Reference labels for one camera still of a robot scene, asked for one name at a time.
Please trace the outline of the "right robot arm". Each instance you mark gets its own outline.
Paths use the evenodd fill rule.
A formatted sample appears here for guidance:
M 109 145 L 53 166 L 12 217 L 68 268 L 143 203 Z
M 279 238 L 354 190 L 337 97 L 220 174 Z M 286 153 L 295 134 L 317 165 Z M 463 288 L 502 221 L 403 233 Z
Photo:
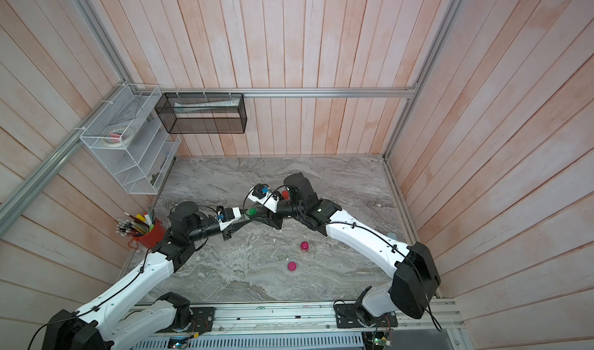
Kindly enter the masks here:
M 292 218 L 355 249 L 384 271 L 389 282 L 364 289 L 354 305 L 360 320 L 396 310 L 414 319 L 432 312 L 430 302 L 441 278 L 424 244 L 408 245 L 365 225 L 334 201 L 319 198 L 302 173 L 289 175 L 277 189 L 257 184 L 247 198 L 255 203 L 249 217 L 264 218 L 275 227 Z

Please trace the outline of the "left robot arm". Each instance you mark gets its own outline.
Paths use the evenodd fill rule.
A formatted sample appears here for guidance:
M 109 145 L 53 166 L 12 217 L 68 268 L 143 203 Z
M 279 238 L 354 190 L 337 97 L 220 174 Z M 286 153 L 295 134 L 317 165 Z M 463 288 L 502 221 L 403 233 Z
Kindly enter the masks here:
M 266 223 L 271 212 L 263 206 L 250 209 L 218 207 L 205 215 L 193 201 L 175 206 L 171 226 L 163 239 L 149 249 L 142 262 L 104 293 L 76 311 L 62 310 L 44 328 L 44 349 L 128 349 L 146 337 L 171 329 L 194 329 L 193 311 L 185 297 L 169 292 L 151 306 L 130 315 L 151 289 L 178 271 L 195 252 L 197 241 L 212 235 L 226 240 L 248 223 Z

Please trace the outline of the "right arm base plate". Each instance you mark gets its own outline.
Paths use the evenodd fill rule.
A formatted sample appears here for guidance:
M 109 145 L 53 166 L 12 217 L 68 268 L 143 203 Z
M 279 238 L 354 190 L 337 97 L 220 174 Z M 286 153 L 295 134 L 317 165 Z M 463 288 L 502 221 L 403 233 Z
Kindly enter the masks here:
M 395 313 L 374 317 L 362 305 L 348 304 L 342 300 L 335 301 L 333 309 L 338 328 L 386 328 L 390 330 L 398 327 Z

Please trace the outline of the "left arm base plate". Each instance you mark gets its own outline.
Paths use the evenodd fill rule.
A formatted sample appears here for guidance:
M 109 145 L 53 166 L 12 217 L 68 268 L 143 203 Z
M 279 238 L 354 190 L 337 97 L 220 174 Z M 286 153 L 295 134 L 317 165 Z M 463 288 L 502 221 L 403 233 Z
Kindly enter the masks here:
M 216 308 L 214 307 L 195 307 L 191 306 L 182 310 L 182 314 L 176 314 L 173 323 L 158 333 L 173 332 L 176 334 L 183 333 L 200 333 L 209 332 L 213 327 L 213 319 Z

